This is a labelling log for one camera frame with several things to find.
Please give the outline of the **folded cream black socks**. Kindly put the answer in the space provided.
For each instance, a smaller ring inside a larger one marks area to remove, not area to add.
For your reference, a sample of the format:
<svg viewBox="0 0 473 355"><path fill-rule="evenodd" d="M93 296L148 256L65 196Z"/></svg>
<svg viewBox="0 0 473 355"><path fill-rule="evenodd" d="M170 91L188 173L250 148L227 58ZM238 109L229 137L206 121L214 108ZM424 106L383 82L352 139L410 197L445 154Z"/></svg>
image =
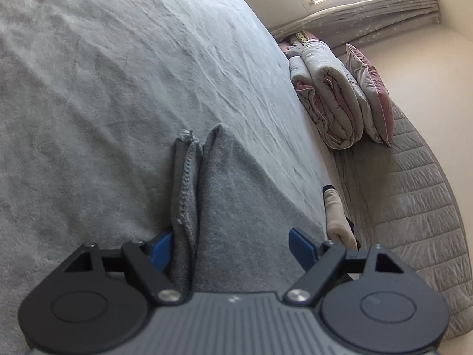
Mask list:
<svg viewBox="0 0 473 355"><path fill-rule="evenodd" d="M355 237L354 223L347 218L338 191L334 186L326 185L322 189L322 194L328 238L344 245L350 251L359 251L361 244Z"/></svg>

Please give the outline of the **stuffed toy by bed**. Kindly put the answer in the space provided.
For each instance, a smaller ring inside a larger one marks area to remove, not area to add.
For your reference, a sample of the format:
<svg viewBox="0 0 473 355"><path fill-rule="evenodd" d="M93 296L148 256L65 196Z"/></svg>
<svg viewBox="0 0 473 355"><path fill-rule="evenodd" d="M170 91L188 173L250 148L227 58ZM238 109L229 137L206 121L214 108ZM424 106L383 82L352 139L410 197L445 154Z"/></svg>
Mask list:
<svg viewBox="0 0 473 355"><path fill-rule="evenodd" d="M279 48L287 59L291 59L294 56L300 56L305 43L310 40L305 34L305 31L299 31L288 38L285 38L278 43Z"/></svg>

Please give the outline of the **grey bed sheet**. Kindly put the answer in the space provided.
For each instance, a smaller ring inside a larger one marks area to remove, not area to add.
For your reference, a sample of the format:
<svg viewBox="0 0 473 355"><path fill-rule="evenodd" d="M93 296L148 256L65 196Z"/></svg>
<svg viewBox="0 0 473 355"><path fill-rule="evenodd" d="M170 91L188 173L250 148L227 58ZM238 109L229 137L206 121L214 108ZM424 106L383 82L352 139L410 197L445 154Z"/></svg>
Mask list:
<svg viewBox="0 0 473 355"><path fill-rule="evenodd" d="M174 142L219 123L325 235L327 150L244 0L1 0L1 352L22 299L82 242L170 223Z"/></svg>

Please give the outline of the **grey patterned curtain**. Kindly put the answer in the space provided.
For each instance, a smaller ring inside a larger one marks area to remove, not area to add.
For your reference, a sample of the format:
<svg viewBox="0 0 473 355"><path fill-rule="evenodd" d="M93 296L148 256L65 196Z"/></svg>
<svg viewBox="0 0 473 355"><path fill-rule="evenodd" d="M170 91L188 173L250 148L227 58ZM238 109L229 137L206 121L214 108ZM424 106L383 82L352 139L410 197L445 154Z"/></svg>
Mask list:
<svg viewBox="0 0 473 355"><path fill-rule="evenodd" d="M281 41L307 30L336 55L347 43L361 48L409 30L440 23L438 0L364 0L319 10L270 31Z"/></svg>

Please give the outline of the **folded grey pink duvet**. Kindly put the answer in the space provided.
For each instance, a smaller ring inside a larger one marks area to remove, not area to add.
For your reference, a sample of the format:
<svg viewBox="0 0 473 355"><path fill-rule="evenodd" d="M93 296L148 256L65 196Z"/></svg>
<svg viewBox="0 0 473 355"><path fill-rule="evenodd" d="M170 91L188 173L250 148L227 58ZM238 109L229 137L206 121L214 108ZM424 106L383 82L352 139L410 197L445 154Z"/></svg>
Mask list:
<svg viewBox="0 0 473 355"><path fill-rule="evenodd" d="M327 44L311 39L289 59L290 79L324 143L351 148L364 134L382 142L370 103Z"/></svg>

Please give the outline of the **grey knit sweater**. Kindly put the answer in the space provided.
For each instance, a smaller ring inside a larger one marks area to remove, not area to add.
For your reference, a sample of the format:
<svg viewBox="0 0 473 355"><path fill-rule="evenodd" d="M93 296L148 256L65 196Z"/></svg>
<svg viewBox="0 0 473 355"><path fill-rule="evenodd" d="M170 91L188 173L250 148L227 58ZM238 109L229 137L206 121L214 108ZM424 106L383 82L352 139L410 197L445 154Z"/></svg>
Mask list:
<svg viewBox="0 0 473 355"><path fill-rule="evenodd" d="M171 226L171 281L183 294L283 293L302 274L290 229L326 237L325 223L297 208L224 124L205 142L177 137Z"/></svg>

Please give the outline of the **grey quilted headboard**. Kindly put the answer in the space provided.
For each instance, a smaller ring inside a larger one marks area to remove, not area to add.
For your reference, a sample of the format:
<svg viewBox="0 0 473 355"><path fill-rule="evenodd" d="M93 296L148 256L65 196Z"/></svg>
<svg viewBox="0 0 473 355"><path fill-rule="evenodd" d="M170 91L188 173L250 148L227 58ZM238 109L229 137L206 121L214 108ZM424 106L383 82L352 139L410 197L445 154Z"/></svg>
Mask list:
<svg viewBox="0 0 473 355"><path fill-rule="evenodd" d="M472 331L472 266L459 206L427 142L394 106L390 146L362 137L333 153L355 235L380 244L437 291L450 310L445 339Z"/></svg>

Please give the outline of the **pink grey pillow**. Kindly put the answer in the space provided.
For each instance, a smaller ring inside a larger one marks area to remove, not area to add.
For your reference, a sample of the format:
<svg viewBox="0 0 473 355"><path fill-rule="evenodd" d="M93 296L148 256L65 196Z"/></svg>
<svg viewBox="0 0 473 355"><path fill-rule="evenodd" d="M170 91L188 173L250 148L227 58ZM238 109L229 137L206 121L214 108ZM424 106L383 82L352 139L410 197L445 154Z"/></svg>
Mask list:
<svg viewBox="0 0 473 355"><path fill-rule="evenodd" d="M394 112L389 91L376 67L358 48L347 43L346 56L346 67L370 104L374 126L383 142L390 147L394 135Z"/></svg>

